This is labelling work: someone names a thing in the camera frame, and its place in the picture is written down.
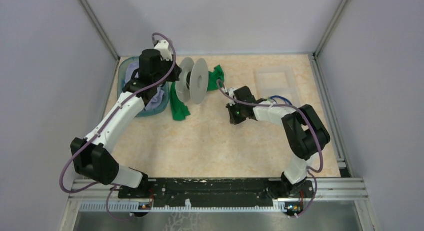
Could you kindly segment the white filament spool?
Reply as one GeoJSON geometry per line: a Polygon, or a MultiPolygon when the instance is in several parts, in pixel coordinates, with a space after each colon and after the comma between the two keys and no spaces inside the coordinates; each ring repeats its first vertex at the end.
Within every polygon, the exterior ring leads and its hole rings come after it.
{"type": "Polygon", "coordinates": [[[182,70],[179,81],[175,82],[175,91],[178,99],[187,103],[190,100],[196,105],[203,102],[209,85],[209,68],[205,59],[194,61],[190,57],[182,60],[182,70]]]}

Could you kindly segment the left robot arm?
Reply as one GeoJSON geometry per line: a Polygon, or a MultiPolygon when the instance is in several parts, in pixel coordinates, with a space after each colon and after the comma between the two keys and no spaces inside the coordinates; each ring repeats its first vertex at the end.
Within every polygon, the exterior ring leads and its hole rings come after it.
{"type": "Polygon", "coordinates": [[[146,49],[138,60],[138,69],[132,73],[112,110],[85,138],[72,141],[72,161],[68,164],[95,184],[128,187],[136,197],[144,198],[150,191],[148,175],[119,164],[112,152],[130,122],[157,94],[158,87],[177,81],[181,69],[177,67],[174,50],[146,49]]]}

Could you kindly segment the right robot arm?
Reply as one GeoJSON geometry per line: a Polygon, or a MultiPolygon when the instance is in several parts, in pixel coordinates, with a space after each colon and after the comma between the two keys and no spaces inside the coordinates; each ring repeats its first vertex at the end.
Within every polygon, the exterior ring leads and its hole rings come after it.
{"type": "Polygon", "coordinates": [[[311,105],[295,107],[278,104],[271,99],[255,99],[247,86],[239,89],[222,87],[220,92],[230,99],[226,108],[232,125],[250,119],[284,128],[293,152],[293,157],[281,176],[281,190],[284,195],[295,197],[306,182],[308,173],[318,174],[323,171],[323,150],[330,143],[331,137],[311,105]]]}

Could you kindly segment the lavender cloth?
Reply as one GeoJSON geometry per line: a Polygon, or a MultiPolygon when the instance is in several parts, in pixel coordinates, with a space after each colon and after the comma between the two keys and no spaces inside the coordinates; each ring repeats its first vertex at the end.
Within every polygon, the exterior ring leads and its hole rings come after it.
{"type": "MultiPolygon", "coordinates": [[[[132,61],[129,63],[126,72],[125,72],[125,80],[124,83],[127,84],[131,79],[135,70],[139,68],[138,61],[132,61]]],[[[163,97],[165,92],[162,90],[162,87],[159,86],[157,88],[156,94],[150,99],[149,103],[145,106],[144,112],[154,110],[160,106],[163,101],[163,97]]]]}

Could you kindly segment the clear plastic box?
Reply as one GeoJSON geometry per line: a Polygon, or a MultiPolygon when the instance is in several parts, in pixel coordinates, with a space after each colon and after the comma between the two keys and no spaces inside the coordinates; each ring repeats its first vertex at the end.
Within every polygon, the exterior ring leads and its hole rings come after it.
{"type": "Polygon", "coordinates": [[[254,72],[257,93],[262,98],[280,96],[288,99],[294,106],[300,106],[300,95],[295,75],[288,66],[268,66],[254,72]]]}

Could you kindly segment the teal plastic basket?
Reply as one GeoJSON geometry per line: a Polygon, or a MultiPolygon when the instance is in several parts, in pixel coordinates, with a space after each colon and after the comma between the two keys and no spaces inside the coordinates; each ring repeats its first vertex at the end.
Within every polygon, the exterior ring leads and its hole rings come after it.
{"type": "MultiPolygon", "coordinates": [[[[125,78],[126,78],[126,70],[127,67],[129,66],[129,64],[131,62],[137,62],[139,63],[139,57],[138,56],[133,56],[133,57],[129,57],[125,60],[123,60],[119,67],[118,67],[118,78],[117,78],[117,97],[119,98],[119,96],[121,95],[121,93],[123,92],[123,88],[125,86],[125,78]]],[[[150,116],[154,116],[154,115],[158,115],[160,113],[162,113],[163,111],[166,110],[169,100],[170,100],[170,91],[169,91],[169,83],[165,83],[161,85],[162,90],[165,92],[163,99],[162,99],[162,103],[159,105],[159,107],[150,110],[150,111],[141,111],[138,113],[138,115],[136,116],[137,118],[145,118],[145,117],[150,117],[150,116]]]]}

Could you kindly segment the green cloth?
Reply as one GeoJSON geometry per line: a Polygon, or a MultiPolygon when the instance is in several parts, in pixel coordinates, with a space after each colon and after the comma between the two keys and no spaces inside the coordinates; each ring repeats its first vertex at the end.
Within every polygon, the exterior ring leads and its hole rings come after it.
{"type": "MultiPolygon", "coordinates": [[[[219,89],[217,81],[221,80],[225,82],[225,72],[221,65],[217,65],[214,71],[209,71],[209,81],[207,92],[216,91],[219,89]]],[[[177,96],[176,83],[173,82],[169,89],[169,102],[171,113],[174,121],[184,121],[188,116],[191,115],[189,108],[182,102],[177,96]]]]}

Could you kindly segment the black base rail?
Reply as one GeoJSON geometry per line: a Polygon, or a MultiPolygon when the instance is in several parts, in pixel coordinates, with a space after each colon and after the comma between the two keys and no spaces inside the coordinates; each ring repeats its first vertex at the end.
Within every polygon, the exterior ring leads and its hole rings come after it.
{"type": "Polygon", "coordinates": [[[119,199],[147,199],[154,211],[293,211],[312,198],[310,180],[280,178],[150,178],[138,188],[123,186],[119,199]]]}

